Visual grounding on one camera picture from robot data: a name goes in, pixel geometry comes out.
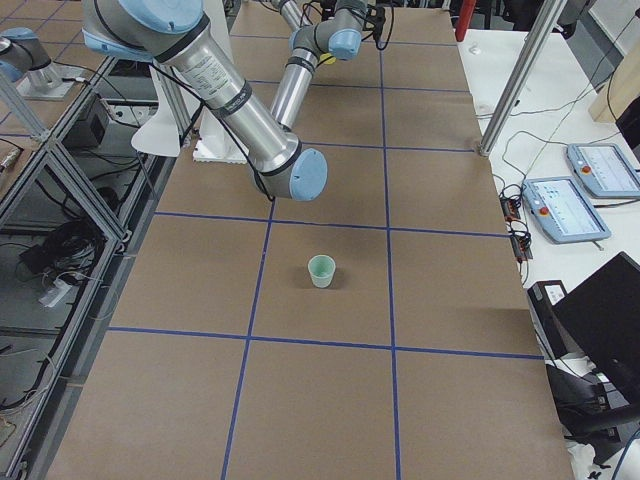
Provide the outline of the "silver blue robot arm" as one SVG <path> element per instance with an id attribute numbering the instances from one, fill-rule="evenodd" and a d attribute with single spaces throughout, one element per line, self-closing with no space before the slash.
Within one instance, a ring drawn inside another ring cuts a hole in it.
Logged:
<path id="1" fill-rule="evenodd" d="M 71 89 L 39 37 L 26 27 L 1 32 L 1 72 L 29 100 L 62 101 Z"/>
<path id="2" fill-rule="evenodd" d="M 215 41 L 201 1 L 85 1 L 85 44 L 115 58 L 175 68 L 211 114 L 247 148 L 256 188 L 270 198 L 311 201 L 323 191 L 323 154 L 291 132 L 322 56 L 351 60 L 373 6 L 338 1 L 332 14 L 309 23 L 293 1 L 276 1 L 292 29 L 291 55 L 272 106 L 266 107 Z"/>

